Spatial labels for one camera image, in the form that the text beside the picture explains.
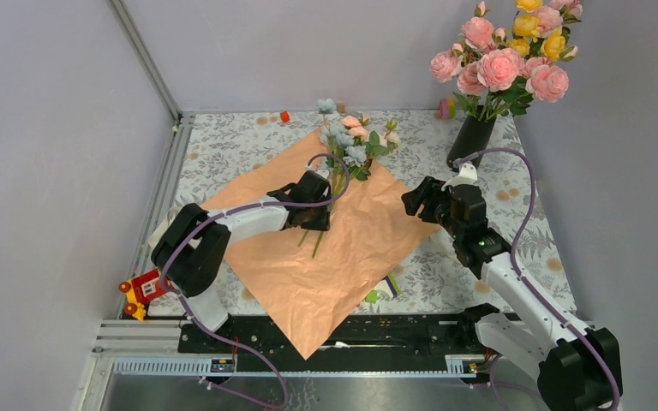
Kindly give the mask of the blue flower stem bunch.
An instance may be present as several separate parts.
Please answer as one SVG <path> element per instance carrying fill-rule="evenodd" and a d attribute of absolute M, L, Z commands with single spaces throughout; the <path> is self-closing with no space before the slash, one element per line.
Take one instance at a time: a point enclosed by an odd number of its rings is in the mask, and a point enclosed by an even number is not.
<path fill-rule="evenodd" d="M 362 141 L 347 134 L 341 123 L 345 115 L 337 112 L 337 102 L 332 98 L 320 98 L 316 111 L 322 117 L 320 142 L 329 152 L 319 169 L 329 172 L 331 196 L 336 196 L 346 188 L 348 180 L 365 169 L 367 154 Z"/>

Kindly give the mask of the cream white rose stem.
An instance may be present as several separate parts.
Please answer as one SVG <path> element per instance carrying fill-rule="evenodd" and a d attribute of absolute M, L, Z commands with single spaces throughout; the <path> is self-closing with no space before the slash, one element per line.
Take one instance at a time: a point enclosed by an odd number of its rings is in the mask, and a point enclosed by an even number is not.
<path fill-rule="evenodd" d="M 384 157 L 394 153 L 400 146 L 400 137 L 396 133 L 398 121 L 391 117 L 383 131 L 371 131 L 362 140 L 362 145 L 367 154 L 365 164 L 369 166 L 376 158 Z"/>

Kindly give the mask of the peach wrapping paper sheet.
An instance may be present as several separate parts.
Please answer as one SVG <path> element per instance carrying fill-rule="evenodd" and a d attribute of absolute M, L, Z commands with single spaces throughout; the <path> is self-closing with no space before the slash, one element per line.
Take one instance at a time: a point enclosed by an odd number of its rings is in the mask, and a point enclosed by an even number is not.
<path fill-rule="evenodd" d="M 194 131 L 183 174 L 204 206 L 233 207 L 296 181 L 326 148 L 317 128 Z M 231 246 L 215 283 L 232 314 L 267 313 L 303 358 L 434 233 L 401 195 L 425 176 L 445 178 L 445 145 L 404 135 L 399 149 L 353 181 L 323 235 L 288 229 Z"/>

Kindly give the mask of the yellow rose stem bunch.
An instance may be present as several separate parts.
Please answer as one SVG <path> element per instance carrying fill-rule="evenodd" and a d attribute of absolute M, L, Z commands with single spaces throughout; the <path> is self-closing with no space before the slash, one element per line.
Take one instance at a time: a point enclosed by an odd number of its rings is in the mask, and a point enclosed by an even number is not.
<path fill-rule="evenodd" d="M 511 25 L 511 37 L 504 45 L 521 57 L 562 59 L 567 49 L 567 1 L 515 1 L 517 13 Z"/>

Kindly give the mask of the small pink rose stem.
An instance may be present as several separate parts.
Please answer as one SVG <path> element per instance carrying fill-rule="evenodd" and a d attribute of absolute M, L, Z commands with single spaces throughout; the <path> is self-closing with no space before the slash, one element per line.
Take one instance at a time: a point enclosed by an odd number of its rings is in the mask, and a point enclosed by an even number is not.
<path fill-rule="evenodd" d="M 346 129 L 348 135 L 353 138 L 359 138 L 360 141 L 366 141 L 369 136 L 369 131 L 365 128 L 362 119 L 355 116 L 344 116 L 341 123 Z"/>

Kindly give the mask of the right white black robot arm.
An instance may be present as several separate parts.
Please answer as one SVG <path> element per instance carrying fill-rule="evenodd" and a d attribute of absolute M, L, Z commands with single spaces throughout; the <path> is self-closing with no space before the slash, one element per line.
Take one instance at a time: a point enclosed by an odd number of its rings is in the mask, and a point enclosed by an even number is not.
<path fill-rule="evenodd" d="M 431 176 L 402 195 L 406 213 L 436 223 L 451 237 L 456 257 L 523 321 L 518 327 L 490 304 L 468 308 L 458 344 L 501 354 L 534 379 L 551 410 L 615 410 L 623 394 L 619 341 L 554 302 L 516 261 L 511 244 L 488 222 L 482 191 Z"/>

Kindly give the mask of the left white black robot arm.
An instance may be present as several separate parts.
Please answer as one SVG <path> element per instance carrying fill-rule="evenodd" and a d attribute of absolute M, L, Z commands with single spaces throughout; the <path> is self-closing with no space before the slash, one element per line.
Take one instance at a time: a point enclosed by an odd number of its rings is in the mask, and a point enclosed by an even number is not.
<path fill-rule="evenodd" d="M 307 170 L 298 182 L 270 191 L 253 204 L 206 210 L 173 207 L 148 237 L 150 260 L 185 299 L 188 316 L 202 323 L 199 341 L 212 352 L 231 340 L 227 309 L 213 285 L 229 246 L 269 232 L 329 229 L 332 187 L 327 170 Z"/>

